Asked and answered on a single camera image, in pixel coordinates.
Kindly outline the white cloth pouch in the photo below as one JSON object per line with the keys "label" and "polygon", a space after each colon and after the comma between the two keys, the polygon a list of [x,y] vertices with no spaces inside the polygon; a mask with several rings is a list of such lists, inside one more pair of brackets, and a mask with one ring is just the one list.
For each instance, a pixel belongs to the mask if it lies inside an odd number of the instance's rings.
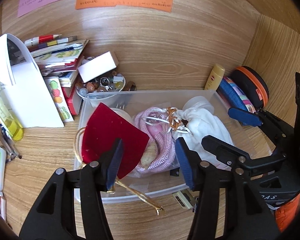
{"label": "white cloth pouch", "polygon": [[188,148],[199,154],[200,158],[208,161],[218,169],[230,170],[231,167],[218,161],[216,156],[204,150],[201,145],[203,137],[211,135],[227,144],[233,145],[230,133],[221,122],[209,110],[203,107],[190,107],[186,110],[177,110],[174,116],[179,120],[187,121],[187,133],[172,132],[173,139],[184,138]]}

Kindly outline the red velvet pouch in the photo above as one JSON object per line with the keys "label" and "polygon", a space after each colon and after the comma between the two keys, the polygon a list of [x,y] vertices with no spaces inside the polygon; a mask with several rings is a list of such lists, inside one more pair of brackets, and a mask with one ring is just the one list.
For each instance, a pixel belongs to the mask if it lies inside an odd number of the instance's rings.
{"label": "red velvet pouch", "polygon": [[115,139],[121,139],[123,157],[117,173],[124,178],[138,165],[149,142],[149,135],[119,116],[104,103],[100,103],[84,130],[81,155],[88,164],[100,159],[101,155],[111,150]]}

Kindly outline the black orange zip case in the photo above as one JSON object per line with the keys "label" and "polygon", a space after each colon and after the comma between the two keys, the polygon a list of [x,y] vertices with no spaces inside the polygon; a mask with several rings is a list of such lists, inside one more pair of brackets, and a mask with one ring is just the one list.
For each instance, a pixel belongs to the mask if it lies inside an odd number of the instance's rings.
{"label": "black orange zip case", "polygon": [[231,74],[230,79],[243,91],[259,112],[269,101],[269,89],[262,77],[248,66],[239,66]]}

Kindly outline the orange jacket sleeve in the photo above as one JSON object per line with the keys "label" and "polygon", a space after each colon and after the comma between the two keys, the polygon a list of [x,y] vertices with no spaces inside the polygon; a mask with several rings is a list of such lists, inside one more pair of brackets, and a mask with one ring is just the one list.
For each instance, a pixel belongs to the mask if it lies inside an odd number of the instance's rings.
{"label": "orange jacket sleeve", "polygon": [[288,228],[300,210],[300,194],[274,212],[275,221],[280,232]]}

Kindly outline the blue colourful pouch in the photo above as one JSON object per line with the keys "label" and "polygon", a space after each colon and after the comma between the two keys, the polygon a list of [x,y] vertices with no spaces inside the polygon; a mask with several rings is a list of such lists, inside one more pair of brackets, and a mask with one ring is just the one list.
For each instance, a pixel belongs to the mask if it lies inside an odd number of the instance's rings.
{"label": "blue colourful pouch", "polygon": [[245,93],[229,77],[222,78],[217,92],[223,97],[229,106],[236,107],[250,113],[256,112],[255,107]]}

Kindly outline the yellow tube bottle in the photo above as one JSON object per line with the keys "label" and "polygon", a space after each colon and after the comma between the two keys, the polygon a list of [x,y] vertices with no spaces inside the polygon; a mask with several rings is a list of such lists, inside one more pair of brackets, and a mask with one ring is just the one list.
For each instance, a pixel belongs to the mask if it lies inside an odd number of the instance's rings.
{"label": "yellow tube bottle", "polygon": [[207,79],[204,90],[216,91],[223,79],[224,73],[225,69],[220,64],[215,64]]}

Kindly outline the yellow spray bottle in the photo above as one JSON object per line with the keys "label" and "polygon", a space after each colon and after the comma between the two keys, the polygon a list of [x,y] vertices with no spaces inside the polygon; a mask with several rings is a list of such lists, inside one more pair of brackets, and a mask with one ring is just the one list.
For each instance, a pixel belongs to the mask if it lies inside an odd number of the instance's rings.
{"label": "yellow spray bottle", "polygon": [[0,123],[9,133],[14,141],[20,141],[24,132],[19,121],[11,114],[2,98],[0,97]]}

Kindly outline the bowl of trinkets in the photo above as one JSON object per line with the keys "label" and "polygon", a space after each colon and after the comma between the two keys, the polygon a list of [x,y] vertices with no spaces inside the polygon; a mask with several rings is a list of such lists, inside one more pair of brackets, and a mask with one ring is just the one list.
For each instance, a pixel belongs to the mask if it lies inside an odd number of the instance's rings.
{"label": "bowl of trinkets", "polygon": [[111,70],[91,79],[88,82],[83,82],[80,77],[75,84],[75,92],[82,99],[86,99],[90,94],[94,96],[98,93],[119,92],[122,91],[125,86],[125,77],[117,70]]}

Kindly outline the white small box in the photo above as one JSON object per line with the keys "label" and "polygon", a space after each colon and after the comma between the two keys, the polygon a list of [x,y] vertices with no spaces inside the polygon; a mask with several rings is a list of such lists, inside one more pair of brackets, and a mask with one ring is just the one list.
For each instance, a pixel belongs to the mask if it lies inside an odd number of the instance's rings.
{"label": "white small box", "polygon": [[84,83],[114,70],[119,64],[114,52],[108,51],[78,67],[78,72]]}

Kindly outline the stack of books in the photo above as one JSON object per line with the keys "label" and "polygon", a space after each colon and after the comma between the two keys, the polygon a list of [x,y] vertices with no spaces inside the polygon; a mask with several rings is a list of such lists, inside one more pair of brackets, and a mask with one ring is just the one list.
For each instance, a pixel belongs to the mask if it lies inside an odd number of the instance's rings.
{"label": "stack of books", "polygon": [[63,89],[66,88],[68,93],[71,93],[78,77],[78,67],[84,59],[83,51],[89,42],[89,39],[79,40],[76,36],[71,36],[27,46],[39,67],[62,122],[73,120],[66,103],[69,96]]}

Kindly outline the white paper file holder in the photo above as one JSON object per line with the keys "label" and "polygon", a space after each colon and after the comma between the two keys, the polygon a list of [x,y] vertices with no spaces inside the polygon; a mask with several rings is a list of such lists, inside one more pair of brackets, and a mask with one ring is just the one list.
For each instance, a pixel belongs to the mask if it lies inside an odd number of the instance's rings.
{"label": "white paper file holder", "polygon": [[0,36],[0,97],[23,128],[64,126],[38,65],[12,34]]}

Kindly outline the red white marker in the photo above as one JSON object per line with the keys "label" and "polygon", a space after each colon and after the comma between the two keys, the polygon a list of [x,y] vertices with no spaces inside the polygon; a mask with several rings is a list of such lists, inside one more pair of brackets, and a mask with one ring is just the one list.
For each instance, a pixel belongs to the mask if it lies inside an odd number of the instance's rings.
{"label": "red white marker", "polygon": [[61,36],[61,34],[37,36],[26,40],[24,44],[27,47],[33,47],[44,42],[55,40],[56,38],[59,38]]}

